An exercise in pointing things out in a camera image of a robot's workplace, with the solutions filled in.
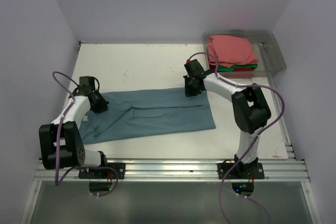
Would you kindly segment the blue t-shirt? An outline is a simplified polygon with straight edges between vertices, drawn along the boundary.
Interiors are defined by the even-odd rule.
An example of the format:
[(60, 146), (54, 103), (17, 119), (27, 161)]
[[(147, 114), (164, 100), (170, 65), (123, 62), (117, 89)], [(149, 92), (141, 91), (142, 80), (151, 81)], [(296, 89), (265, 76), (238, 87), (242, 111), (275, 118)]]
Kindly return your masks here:
[(184, 88), (103, 93), (108, 110), (88, 112), (79, 133), (84, 144), (215, 129), (205, 92), (186, 97)]

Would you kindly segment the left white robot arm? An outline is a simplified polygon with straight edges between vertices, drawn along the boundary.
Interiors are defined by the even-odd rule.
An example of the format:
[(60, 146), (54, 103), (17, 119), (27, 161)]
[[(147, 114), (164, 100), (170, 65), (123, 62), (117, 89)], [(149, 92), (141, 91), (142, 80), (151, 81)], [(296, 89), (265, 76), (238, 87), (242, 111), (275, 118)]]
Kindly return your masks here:
[(71, 93), (68, 104), (50, 124), (39, 128), (41, 159), (47, 170), (70, 167), (90, 167), (97, 178), (109, 172), (102, 151), (89, 151), (84, 147), (79, 126), (88, 112), (100, 114), (108, 110), (108, 102), (96, 87), (98, 79), (79, 78), (79, 85)]

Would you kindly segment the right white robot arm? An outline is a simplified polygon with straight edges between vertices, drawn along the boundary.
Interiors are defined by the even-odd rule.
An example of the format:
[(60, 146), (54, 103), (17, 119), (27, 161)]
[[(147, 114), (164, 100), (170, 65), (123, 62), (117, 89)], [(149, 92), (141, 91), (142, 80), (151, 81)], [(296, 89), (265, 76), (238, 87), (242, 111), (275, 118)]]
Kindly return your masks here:
[(258, 133), (271, 118), (271, 111), (259, 86), (240, 87), (239, 83), (220, 79), (211, 70), (204, 70), (198, 60), (184, 65), (185, 95), (193, 97), (204, 91), (212, 92), (232, 103), (234, 120), (240, 129), (239, 147), (234, 163), (222, 162), (218, 167), (220, 179), (248, 179), (258, 171)]

